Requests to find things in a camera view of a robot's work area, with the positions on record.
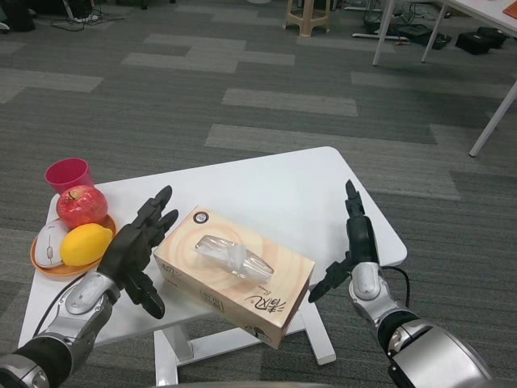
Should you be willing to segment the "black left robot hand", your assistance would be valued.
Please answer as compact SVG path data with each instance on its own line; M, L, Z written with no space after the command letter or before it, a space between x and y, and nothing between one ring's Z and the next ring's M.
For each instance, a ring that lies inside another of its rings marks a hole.
M150 262L152 250L160 245L166 232L179 218L176 209L162 213L172 193L172 187L167 185L155 197L148 199L137 211L133 222L123 226L113 238L97 268L120 290L125 290L133 304L142 306L157 319L165 315L165 304L144 270Z

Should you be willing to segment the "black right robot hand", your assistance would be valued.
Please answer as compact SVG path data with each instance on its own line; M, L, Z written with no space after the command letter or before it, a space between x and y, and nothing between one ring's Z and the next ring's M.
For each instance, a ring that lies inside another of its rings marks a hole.
M345 205L348 213L346 232L349 247L345 252L345 259L341 262L334 261L326 269L323 280L310 291L309 303L319 300L331 289L338 288L357 265L380 262L376 236L372 222L365 213L362 198L350 179L346 182L345 188L347 193Z

